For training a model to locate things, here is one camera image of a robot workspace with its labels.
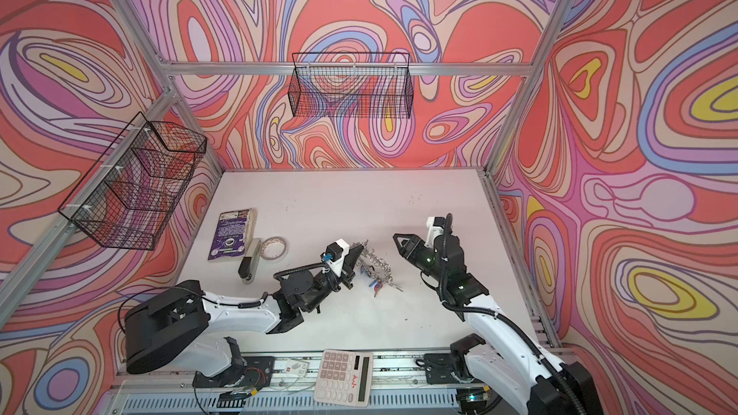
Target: wire basket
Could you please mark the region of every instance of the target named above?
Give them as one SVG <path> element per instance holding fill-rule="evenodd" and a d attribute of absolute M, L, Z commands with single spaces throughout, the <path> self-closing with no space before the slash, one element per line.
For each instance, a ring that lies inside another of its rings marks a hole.
<path fill-rule="evenodd" d="M 410 118 L 410 59 L 403 52 L 292 53 L 292 115 Z"/>
<path fill-rule="evenodd" d="M 207 146 L 183 126 L 146 121 L 74 214 L 62 212 L 65 203 L 59 213 L 101 247 L 153 250 Z"/>

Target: robotic arm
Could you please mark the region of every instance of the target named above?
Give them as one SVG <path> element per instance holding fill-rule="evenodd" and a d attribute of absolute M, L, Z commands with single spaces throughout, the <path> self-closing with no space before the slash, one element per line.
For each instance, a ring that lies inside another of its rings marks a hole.
<path fill-rule="evenodd" d="M 466 272 L 464 250 L 451 234 L 451 223 L 451 214 L 429 218 L 425 241 L 414 234 L 393 238 L 403 258 L 438 281 L 441 304 L 479 333 L 451 346 L 455 374 L 482 380 L 523 415 L 602 414 L 589 372 L 579 363 L 564 364 L 531 340 Z"/>
<path fill-rule="evenodd" d="M 354 265 L 362 250 L 349 250 L 339 239 L 327 246 L 319 263 L 274 274 L 280 290 L 264 292 L 260 299 L 203 292 L 198 281 L 169 287 L 125 314 L 126 370 L 142 374 L 175 364 L 202 373 L 207 386 L 237 385 L 245 370 L 238 344 L 210 334 L 288 332 L 303 322 L 301 311 L 319 311 L 331 292 L 341 290 L 340 284 L 353 287 Z M 317 269 L 315 275 L 310 272 Z"/>

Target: wire mesh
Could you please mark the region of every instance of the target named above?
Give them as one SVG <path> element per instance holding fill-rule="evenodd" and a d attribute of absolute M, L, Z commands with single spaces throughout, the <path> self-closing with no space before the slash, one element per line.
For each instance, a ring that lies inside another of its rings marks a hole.
<path fill-rule="evenodd" d="M 153 250 L 206 147 L 180 125 L 145 122 L 70 221 L 102 247 Z"/>
<path fill-rule="evenodd" d="M 411 116 L 407 53 L 308 52 L 292 59 L 288 97 L 295 117 Z"/>

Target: calculator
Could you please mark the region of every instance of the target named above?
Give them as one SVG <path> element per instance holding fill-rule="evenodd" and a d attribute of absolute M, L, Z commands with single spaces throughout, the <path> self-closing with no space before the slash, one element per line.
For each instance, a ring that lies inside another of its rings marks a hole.
<path fill-rule="evenodd" d="M 366 407 L 373 367 L 374 356 L 370 352 L 325 350 L 313 399 L 327 404 Z"/>

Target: white table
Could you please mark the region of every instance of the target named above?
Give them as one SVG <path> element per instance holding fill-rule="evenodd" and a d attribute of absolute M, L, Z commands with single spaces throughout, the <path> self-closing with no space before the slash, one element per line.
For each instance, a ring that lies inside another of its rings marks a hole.
<path fill-rule="evenodd" d="M 254 237 L 282 236 L 289 252 L 277 264 L 261 260 L 252 284 L 238 277 L 237 261 L 208 262 L 218 215 L 256 208 Z M 392 266 L 402 292 L 384 287 L 374 297 L 359 273 L 354 288 L 331 293 L 321 313 L 303 313 L 290 332 L 229 332 L 242 352 L 447 347 L 474 330 L 443 309 L 420 271 L 403 259 L 394 233 L 425 239 L 427 217 L 454 216 L 468 272 L 484 284 L 505 314 L 535 337 L 528 309 L 475 170 L 233 171 L 226 172 L 182 268 L 179 281 L 197 279 L 220 295 L 260 297 L 274 292 L 277 271 L 316 263 L 326 246 L 343 238 L 363 242 Z"/>

